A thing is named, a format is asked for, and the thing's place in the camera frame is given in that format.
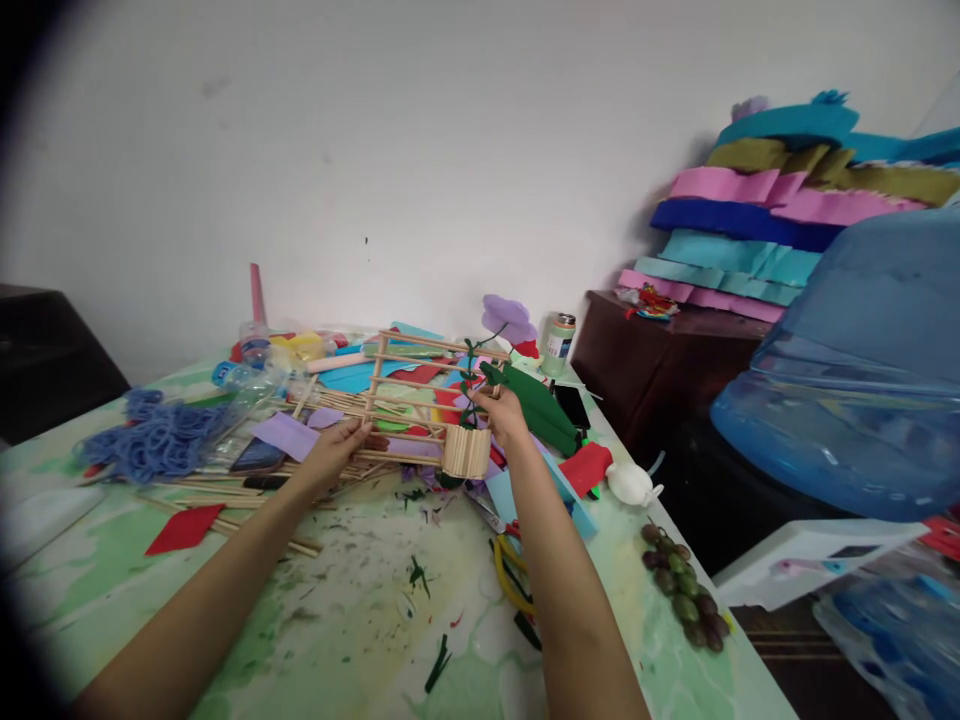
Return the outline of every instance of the wooden stick frame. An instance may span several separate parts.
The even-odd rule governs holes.
[[[424,385],[422,383],[414,383],[406,380],[392,380],[390,378],[385,378],[383,377],[384,360],[401,360],[407,363],[425,365],[427,367],[436,367],[447,371],[459,370],[456,365],[444,365],[442,363],[423,360],[420,358],[391,355],[388,352],[391,340],[411,342],[417,345],[426,345],[442,351],[463,353],[470,351],[470,348],[468,348],[466,345],[460,345],[458,343],[449,343],[441,340],[433,340],[431,338],[417,337],[415,335],[405,335],[403,333],[397,333],[391,330],[382,330],[380,332],[379,342],[377,345],[377,352],[374,356],[376,357],[376,361],[374,362],[373,366],[373,375],[370,376],[370,391],[363,407],[363,422],[366,423],[373,420],[397,421],[396,417],[391,417],[389,415],[385,416],[376,412],[377,403],[382,401],[387,401],[395,405],[407,405],[414,408],[414,410],[419,408],[427,408],[431,410],[449,410],[450,408],[448,406],[439,405],[437,403],[428,403],[418,400],[404,400],[403,398],[398,397],[388,398],[384,396],[377,396],[377,390],[381,385],[390,384],[418,389],[443,389],[434,385]],[[487,348],[481,348],[479,350],[475,349],[475,353],[483,357],[489,357],[494,367],[500,370],[503,369],[504,363],[510,359],[510,355],[507,353],[497,350],[488,350]],[[499,395],[499,392],[497,392],[498,390],[499,387],[494,388],[494,397]],[[486,416],[486,413],[477,411],[477,415]],[[434,467],[439,466],[447,475],[458,478],[466,478],[468,480],[480,480],[483,478],[487,471],[488,459],[490,457],[490,430],[464,428],[459,425],[453,425],[450,423],[437,423],[432,420],[425,419],[415,420],[408,416],[404,417],[403,422],[408,422],[412,425],[420,425],[422,427],[426,427],[427,429],[445,430],[446,435],[443,438],[437,438],[432,435],[430,437],[422,437],[419,435],[403,436],[404,439],[412,440],[414,442],[419,441],[440,444],[443,448],[442,459],[438,461],[434,457],[398,455],[397,453],[379,452],[375,450],[361,450],[360,452],[356,453],[356,456],[370,460],[382,460],[388,462],[392,461],[408,463],[411,465],[429,465]],[[392,433],[381,434],[387,436],[393,435]]]

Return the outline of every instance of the person's left hand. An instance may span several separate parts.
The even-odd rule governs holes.
[[[387,438],[370,437],[373,423],[360,425],[359,418],[343,420],[320,433],[310,454],[290,478],[290,483],[303,483],[320,497],[337,484],[350,455],[361,446],[370,450],[386,450]]]

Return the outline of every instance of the table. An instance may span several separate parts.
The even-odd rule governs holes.
[[[153,387],[168,398],[209,393],[213,366],[198,363]],[[577,381],[572,370],[565,380]],[[616,462],[629,462],[592,398],[584,401],[590,439]],[[5,500],[76,484],[82,468],[71,449],[116,424],[121,410],[122,401],[110,403],[4,453]],[[404,509],[400,489],[398,474],[386,475],[342,496],[336,511],[307,516],[298,532],[323,542],[324,551],[278,565],[194,717],[544,717],[540,655],[513,624],[487,527],[456,494]],[[109,486],[98,507],[15,573],[31,632],[68,698],[225,542],[208,534],[194,549],[144,557],[167,516],[133,493]],[[445,507],[440,527],[425,524],[420,503]],[[659,502],[628,507],[604,488],[588,510],[601,528],[590,555],[654,718],[796,717],[739,626],[721,655],[695,651],[684,639],[640,562],[648,515],[682,542]],[[429,597],[409,583],[413,556],[426,570]],[[696,557],[691,562],[713,591]],[[412,618],[401,614],[403,593],[416,606]],[[427,695],[444,633],[453,658]]]

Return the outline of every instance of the purple flower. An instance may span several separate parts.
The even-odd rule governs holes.
[[[537,339],[537,329],[530,323],[530,312],[516,300],[499,295],[483,296],[483,326],[511,345]]]

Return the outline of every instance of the hand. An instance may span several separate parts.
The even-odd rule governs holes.
[[[494,399],[493,388],[486,386],[472,391],[469,397],[490,415],[489,427],[500,447],[507,449],[518,440],[530,438],[520,400],[512,390],[501,388],[499,399]]]
[[[290,482],[302,483],[310,487],[313,494],[320,496],[336,485],[340,473],[347,466],[356,450],[365,446],[371,450],[386,450],[387,439],[370,437],[373,423],[360,425],[360,418],[343,420],[320,433],[320,439],[314,444],[310,454],[304,458],[300,467],[290,478]]]

